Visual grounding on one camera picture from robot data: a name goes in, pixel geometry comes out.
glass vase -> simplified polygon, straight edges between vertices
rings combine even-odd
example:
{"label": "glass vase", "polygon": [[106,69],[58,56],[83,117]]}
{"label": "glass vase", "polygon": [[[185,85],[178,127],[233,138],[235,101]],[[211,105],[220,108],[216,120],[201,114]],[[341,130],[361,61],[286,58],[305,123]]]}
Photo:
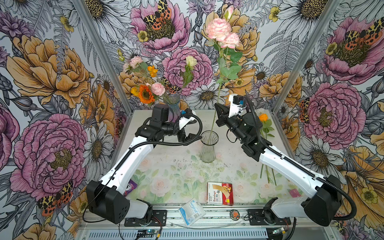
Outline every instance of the glass vase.
{"label": "glass vase", "polygon": [[200,151],[200,159],[205,163],[213,162],[216,158],[215,144],[218,142],[218,135],[214,131],[205,131],[201,136],[203,147]]}
{"label": "glass vase", "polygon": [[169,106],[168,122],[175,122],[180,116],[180,97],[178,94],[170,94],[164,98],[164,102]]}

white package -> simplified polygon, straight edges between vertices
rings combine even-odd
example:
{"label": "white package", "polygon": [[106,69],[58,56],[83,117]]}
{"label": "white package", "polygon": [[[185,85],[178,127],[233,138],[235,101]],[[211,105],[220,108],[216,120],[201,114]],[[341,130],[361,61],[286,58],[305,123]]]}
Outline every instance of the white package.
{"label": "white package", "polygon": [[187,227],[205,215],[205,211],[201,204],[196,199],[191,199],[179,209],[181,216],[184,219]]}

table surface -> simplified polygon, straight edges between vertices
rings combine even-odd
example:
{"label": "table surface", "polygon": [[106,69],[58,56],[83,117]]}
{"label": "table surface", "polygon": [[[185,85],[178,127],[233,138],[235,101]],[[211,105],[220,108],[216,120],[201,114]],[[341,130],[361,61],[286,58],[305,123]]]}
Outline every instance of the table surface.
{"label": "table surface", "polygon": [[[269,111],[258,109],[258,114],[264,112],[272,120]],[[203,131],[210,130],[214,110],[196,110],[202,120]],[[129,125],[127,135],[121,145],[119,158],[129,147],[137,128],[150,117],[150,110],[136,110]],[[198,123],[187,125],[186,134],[196,133]],[[195,198],[200,203],[207,203],[207,182],[228,182],[233,184],[235,204],[266,203],[272,197],[291,198],[299,196],[301,190],[277,171],[248,157],[241,149],[239,141],[231,143],[226,137],[227,127],[214,124],[214,131],[219,136],[215,146],[216,159],[212,163],[204,163],[199,154],[202,143],[196,141],[189,146],[157,145],[150,152],[132,180],[138,187],[128,194],[128,199],[142,199],[152,204],[183,204]],[[276,130],[271,132],[275,137],[268,137],[282,152],[286,153],[283,142]],[[228,134],[233,141],[235,136]],[[166,142],[177,142],[176,136],[165,137]]]}

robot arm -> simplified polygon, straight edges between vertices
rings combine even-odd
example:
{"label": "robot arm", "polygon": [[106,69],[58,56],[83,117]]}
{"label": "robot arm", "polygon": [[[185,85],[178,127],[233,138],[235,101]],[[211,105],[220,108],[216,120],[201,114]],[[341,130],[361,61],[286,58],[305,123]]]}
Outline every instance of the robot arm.
{"label": "robot arm", "polygon": [[[129,180],[143,159],[155,148],[156,144],[171,146],[186,146],[201,139],[202,124],[197,135],[185,136],[184,126],[196,122],[195,112],[187,109],[176,122],[167,122],[169,107],[158,104],[152,111],[149,125],[144,123],[135,133],[135,137],[115,166],[99,182],[91,181],[86,193],[89,210],[113,223],[119,223],[124,218],[138,218],[143,224],[149,223],[152,217],[152,207],[141,200],[128,200],[123,194],[128,188]],[[164,136],[177,135],[180,143],[159,142]]]}
{"label": "robot arm", "polygon": [[[230,107],[215,104],[219,127],[226,125],[240,140],[243,151],[256,161],[277,170],[288,180],[298,186],[306,196],[293,199],[271,199],[264,207],[264,214],[269,215],[270,223],[275,217],[308,217],[322,226],[328,226],[342,204],[342,195],[348,195],[341,190],[341,183],[335,176],[325,177],[316,173],[296,161],[284,156],[275,146],[265,139],[261,139],[259,129],[262,124],[252,112],[244,113],[245,98],[232,94],[229,96]],[[352,218],[356,212],[356,205],[352,199],[352,212],[346,219]]]}

round badge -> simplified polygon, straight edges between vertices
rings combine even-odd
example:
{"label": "round badge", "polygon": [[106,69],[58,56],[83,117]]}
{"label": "round badge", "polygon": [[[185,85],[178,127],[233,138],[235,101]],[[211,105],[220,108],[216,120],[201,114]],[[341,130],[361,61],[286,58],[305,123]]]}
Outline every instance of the round badge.
{"label": "round badge", "polygon": [[235,220],[235,221],[240,219],[240,213],[238,210],[235,210],[235,209],[232,209],[229,212],[229,216],[231,217],[232,220]]}

